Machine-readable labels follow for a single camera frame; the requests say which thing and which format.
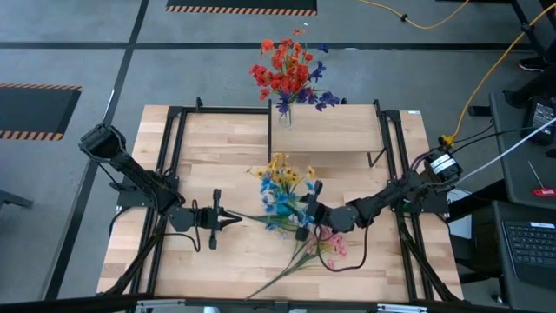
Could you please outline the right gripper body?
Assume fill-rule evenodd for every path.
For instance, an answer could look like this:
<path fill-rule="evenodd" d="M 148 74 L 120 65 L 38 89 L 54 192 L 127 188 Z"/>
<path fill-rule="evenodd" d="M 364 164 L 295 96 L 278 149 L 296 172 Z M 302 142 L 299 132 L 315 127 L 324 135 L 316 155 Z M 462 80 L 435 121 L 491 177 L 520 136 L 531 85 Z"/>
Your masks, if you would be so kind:
<path fill-rule="evenodd" d="M 295 232 L 295 239 L 297 241 L 304 242 L 308 238 L 310 225 L 318 225 L 324 219 L 324 216 L 327 212 L 327 206 L 318 201 L 318 196 L 321 194 L 322 187 L 322 182 L 317 180 L 314 182 L 313 189 L 307 193 L 314 195 L 314 201 L 312 203 L 304 203 L 302 201 L 302 198 L 304 196 L 300 198 L 300 203 L 303 203 L 304 207 L 301 208 L 297 214 L 298 227 Z M 302 228 L 300 225 L 301 216 L 304 215 L 310 216 L 310 225 L 307 228 Z"/>

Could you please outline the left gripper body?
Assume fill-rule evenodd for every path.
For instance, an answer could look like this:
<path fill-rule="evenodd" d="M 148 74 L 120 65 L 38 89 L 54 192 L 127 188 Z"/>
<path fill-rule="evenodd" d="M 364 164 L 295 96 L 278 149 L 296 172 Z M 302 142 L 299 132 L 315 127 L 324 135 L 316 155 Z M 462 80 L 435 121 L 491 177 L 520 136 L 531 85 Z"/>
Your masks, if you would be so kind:
<path fill-rule="evenodd" d="M 211 250 L 215 250 L 217 248 L 217 234 L 222 230 L 221 222 L 219 221 L 222 213 L 222 208 L 220 206 L 221 195 L 222 191 L 220 189 L 214 189 L 213 203 L 208 207 L 200 208 L 195 199 L 191 203 L 195 214 L 194 226 L 197 229 L 203 228 L 210 230 L 208 247 Z"/>

